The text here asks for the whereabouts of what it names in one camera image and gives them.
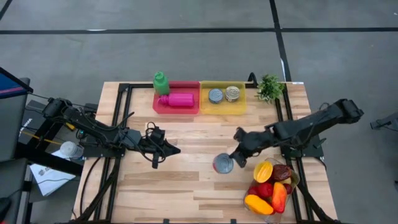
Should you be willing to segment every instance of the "wooden tabletop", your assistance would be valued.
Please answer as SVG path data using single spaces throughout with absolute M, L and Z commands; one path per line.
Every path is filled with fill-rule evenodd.
M 110 125 L 112 122 L 118 85 L 119 82 L 104 83 L 96 115 L 102 123 Z M 288 83 L 287 88 L 294 119 L 310 114 L 304 85 Z M 253 97 L 255 94 L 255 89 L 246 90 L 248 109 L 241 116 L 161 115 L 152 109 L 153 88 L 133 89 L 129 111 L 136 113 L 128 119 L 127 126 L 144 134 L 146 124 L 153 121 L 166 130 L 167 140 L 180 148 L 181 153 L 168 157 L 155 170 L 138 152 L 128 151 L 121 161 L 112 222 L 153 223 L 169 218 L 173 223 L 229 223 L 235 218 L 238 223 L 264 223 L 244 208 L 243 196 L 252 182 L 252 172 L 258 162 L 273 157 L 285 163 L 280 149 L 264 150 L 260 156 L 248 159 L 243 169 L 235 164 L 229 174 L 217 174 L 212 168 L 216 155 L 235 150 L 238 143 L 233 136 L 238 126 L 246 131 L 263 131 L 265 125 L 277 121 L 275 106 L 257 100 Z M 284 119 L 287 119 L 283 100 L 281 104 Z M 123 106 L 124 103 L 118 121 L 121 120 Z M 82 180 L 86 179 L 94 161 L 89 159 L 85 162 Z M 103 162 L 104 159 L 101 159 L 90 175 L 83 199 L 84 208 L 98 192 Z M 325 168 L 313 158 L 303 158 L 303 164 L 310 193 L 327 215 L 337 218 Z M 83 181 L 76 196 L 76 214 L 79 212 L 82 187 Z M 302 218 L 306 219 L 300 191 L 298 196 Z M 108 194 L 104 197 L 102 218 L 105 217 L 107 203 Z M 287 204 L 282 222 L 295 222 L 292 199 Z

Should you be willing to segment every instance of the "green bottle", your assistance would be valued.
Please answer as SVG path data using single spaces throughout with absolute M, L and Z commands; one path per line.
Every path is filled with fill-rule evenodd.
M 168 95 L 170 93 L 169 81 L 163 72 L 155 74 L 154 88 L 159 95 Z

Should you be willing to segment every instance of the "blue screen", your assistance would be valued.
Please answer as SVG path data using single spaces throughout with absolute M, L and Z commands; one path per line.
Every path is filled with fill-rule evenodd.
M 26 92 L 27 90 L 24 87 L 0 73 L 0 96 L 15 95 Z

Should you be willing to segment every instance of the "yellow tray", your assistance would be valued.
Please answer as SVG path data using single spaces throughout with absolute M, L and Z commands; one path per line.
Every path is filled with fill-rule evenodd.
M 225 89 L 229 86 L 239 88 L 239 98 L 235 102 L 225 99 Z M 223 101 L 212 103 L 209 91 L 219 88 L 224 93 Z M 203 114 L 244 114 L 246 112 L 246 88 L 244 82 L 202 81 L 200 82 L 200 112 Z

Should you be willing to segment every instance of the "red tray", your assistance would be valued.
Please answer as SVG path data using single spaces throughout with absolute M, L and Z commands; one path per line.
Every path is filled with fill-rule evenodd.
M 171 93 L 193 93 L 193 106 L 169 106 L 158 102 L 159 95 L 154 94 L 153 109 L 158 114 L 197 114 L 199 112 L 200 82 L 172 81 L 169 82 Z

